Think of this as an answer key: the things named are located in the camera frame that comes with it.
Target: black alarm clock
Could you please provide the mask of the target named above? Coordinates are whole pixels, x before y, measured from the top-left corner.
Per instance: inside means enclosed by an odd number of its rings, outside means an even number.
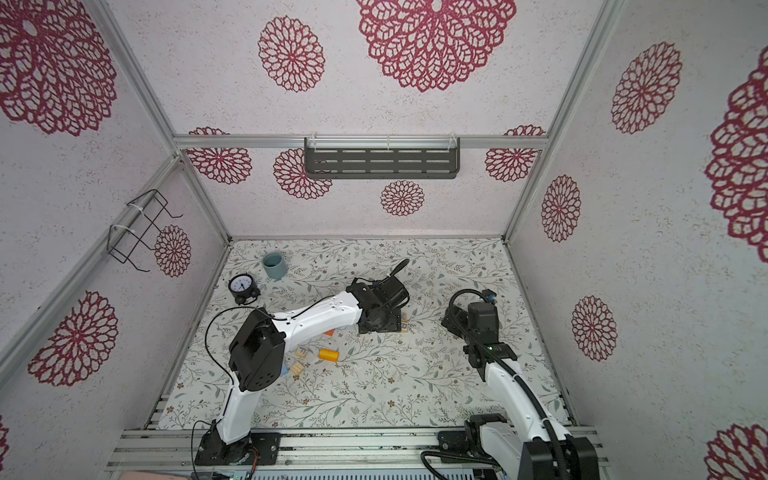
[[[256,286],[256,280],[247,273],[241,273],[230,280],[230,293],[235,297],[235,303],[237,305],[244,304],[249,298],[253,298],[253,302],[261,294],[261,290]]]

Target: yellow cylinder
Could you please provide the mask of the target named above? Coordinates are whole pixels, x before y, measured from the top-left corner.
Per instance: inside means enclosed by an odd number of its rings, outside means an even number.
[[[321,360],[328,360],[329,362],[338,362],[339,353],[333,350],[320,349],[320,353],[317,354],[317,358]]]

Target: black wire hook rack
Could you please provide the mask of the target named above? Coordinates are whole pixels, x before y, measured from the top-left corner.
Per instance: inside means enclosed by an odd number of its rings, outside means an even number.
[[[143,207],[137,205],[137,202],[139,200],[142,200],[143,198],[145,198],[147,195],[151,195],[151,198],[149,200],[147,200],[147,203]],[[149,208],[150,204],[152,203],[152,200],[155,200],[160,205],[160,209],[157,211],[157,213],[154,215],[154,217],[150,218],[147,215],[146,209]],[[128,262],[131,265],[133,265],[133,267],[136,270],[138,270],[140,272],[149,272],[150,270],[144,270],[142,268],[139,268],[136,265],[136,263],[134,263],[134,261],[131,260],[131,254],[136,250],[136,247],[139,246],[139,243],[144,245],[148,250],[151,250],[151,251],[157,250],[156,248],[150,247],[149,245],[147,245],[146,242],[144,242],[144,235],[146,235],[147,232],[152,227],[154,227],[157,230],[158,233],[160,233],[162,231],[162,229],[159,228],[157,226],[157,224],[155,223],[155,220],[157,220],[158,217],[163,212],[168,214],[168,216],[170,218],[183,217],[184,214],[181,214],[181,215],[173,215],[173,214],[171,214],[171,212],[167,209],[168,200],[166,200],[166,198],[163,196],[163,194],[160,193],[160,191],[158,189],[155,189],[155,188],[153,188],[152,190],[147,190],[146,192],[142,193],[138,197],[136,197],[133,200],[131,200],[130,202],[128,202],[126,205],[129,206],[129,207],[134,207],[134,208],[138,209],[141,212],[141,216],[143,216],[144,218],[149,220],[149,224],[147,225],[147,228],[145,228],[144,231],[141,232],[141,235],[137,235],[136,231],[133,228],[131,228],[133,226],[134,222],[136,220],[138,220],[139,217],[134,218],[134,220],[130,224],[128,224],[128,225],[117,225],[117,224],[110,225],[109,226],[109,231],[107,233],[107,253],[109,253],[110,256],[112,256],[112,258],[114,258],[115,260],[117,260],[120,263]],[[118,243],[120,243],[120,240],[123,237],[122,234],[121,235],[117,235],[118,238],[115,240],[114,245],[112,244],[112,233],[113,232],[117,232],[117,230],[123,230],[124,232],[129,233],[130,235],[132,235],[136,239],[136,243],[134,243],[134,245],[131,247],[131,249],[128,251],[127,254],[123,253],[120,249],[118,249]]]

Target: table surface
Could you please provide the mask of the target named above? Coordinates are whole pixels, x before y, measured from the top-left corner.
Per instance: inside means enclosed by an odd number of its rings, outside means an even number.
[[[289,267],[279,281],[268,279],[260,265],[273,251]],[[533,391],[567,423],[500,239],[244,240],[233,245],[158,428],[190,429],[195,420],[219,415],[229,379],[207,355],[204,334],[217,312],[236,305],[227,289],[233,276],[250,273],[262,291],[256,305],[278,312],[336,294],[355,276],[381,279],[404,258],[411,260],[398,274],[411,295],[403,309],[407,331],[359,335],[353,326],[313,339],[305,358],[297,350],[286,353],[286,367],[299,362],[304,370],[298,376],[288,372],[265,389],[253,427],[454,426],[476,413],[503,412],[469,367],[463,341],[440,326],[446,303],[461,288],[498,293],[501,340],[517,353]],[[210,328],[210,351],[222,365],[248,313],[227,312]],[[338,351],[339,361],[318,359],[321,348]]]

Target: red flower pattern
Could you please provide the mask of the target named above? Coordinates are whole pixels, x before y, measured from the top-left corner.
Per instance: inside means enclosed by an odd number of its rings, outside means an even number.
[[[195,128],[190,135],[228,135],[218,128]],[[250,175],[250,156],[245,148],[190,148],[187,156],[197,171],[220,184],[238,184]]]
[[[307,177],[304,169],[304,150],[294,148],[280,152],[273,165],[274,175],[280,188],[296,198],[309,200],[322,197],[330,190],[331,180],[314,180]]]
[[[633,134],[653,124],[680,83],[680,52],[664,41],[639,54],[621,75],[611,108],[616,128]]]
[[[310,27],[295,18],[274,18],[259,39],[261,65],[288,91],[307,91],[326,70],[323,47]]]
[[[768,263],[768,47],[749,79],[731,92],[723,123],[710,139],[710,205],[728,219],[728,235],[757,247]]]
[[[579,300],[574,308],[571,329],[578,347],[593,360],[606,360],[616,348],[614,314],[599,298],[586,296]]]
[[[192,249],[190,239],[181,228],[168,225],[157,235],[154,258],[168,276],[180,276],[190,266]]]
[[[718,430],[707,446],[707,480],[768,478],[768,432],[760,425]]]
[[[541,202],[541,225],[553,242],[568,238],[578,224],[581,214],[580,192],[574,179],[568,175],[555,178]]]
[[[382,207],[398,217],[415,213],[424,204],[424,190],[413,182],[398,180],[384,187]]]
[[[504,135],[544,135],[547,132],[534,125],[520,125]],[[485,154],[485,169],[497,180],[509,182],[526,178],[536,160],[533,148],[492,148]]]
[[[8,429],[2,424],[0,416],[0,472],[2,472],[2,461],[5,460],[5,454],[8,452]]]
[[[117,72],[76,0],[0,2],[0,103],[14,121],[78,136],[111,115]]]
[[[360,33],[382,73],[402,87],[445,90],[466,81],[504,41],[513,0],[358,0]]]
[[[27,370],[40,383],[73,386],[101,368],[117,336],[118,318],[109,300],[99,292],[85,292]]]

